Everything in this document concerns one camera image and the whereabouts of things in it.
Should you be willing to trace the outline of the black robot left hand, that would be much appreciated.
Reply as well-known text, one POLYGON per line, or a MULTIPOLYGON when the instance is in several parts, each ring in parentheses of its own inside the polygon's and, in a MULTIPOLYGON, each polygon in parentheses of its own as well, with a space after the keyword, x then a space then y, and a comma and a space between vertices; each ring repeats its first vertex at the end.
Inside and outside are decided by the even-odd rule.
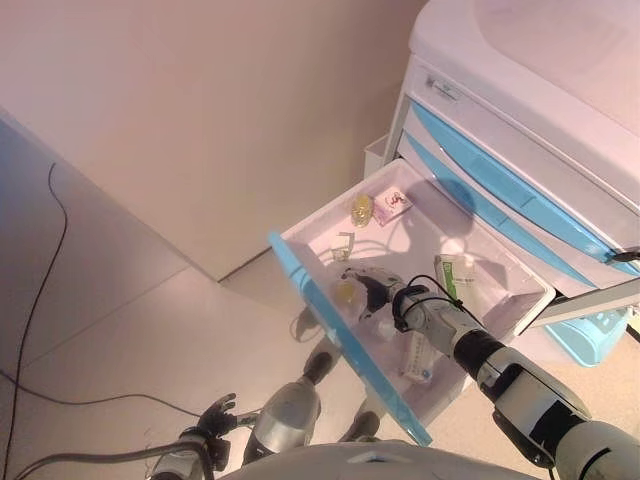
POLYGON ((253 426, 260 413, 259 410, 234 414, 236 394, 229 393, 216 400, 199 417, 197 427, 209 436, 222 437, 238 427, 253 426))

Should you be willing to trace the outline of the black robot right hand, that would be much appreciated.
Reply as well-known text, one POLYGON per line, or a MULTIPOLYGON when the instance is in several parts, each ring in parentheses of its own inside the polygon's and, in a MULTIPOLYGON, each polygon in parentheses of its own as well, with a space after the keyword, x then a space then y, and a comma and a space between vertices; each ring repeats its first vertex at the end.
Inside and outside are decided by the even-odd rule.
POLYGON ((395 293, 406 285, 399 275, 381 267, 348 267, 340 278, 355 281, 364 288, 366 302, 359 314, 360 321, 391 303, 395 293))

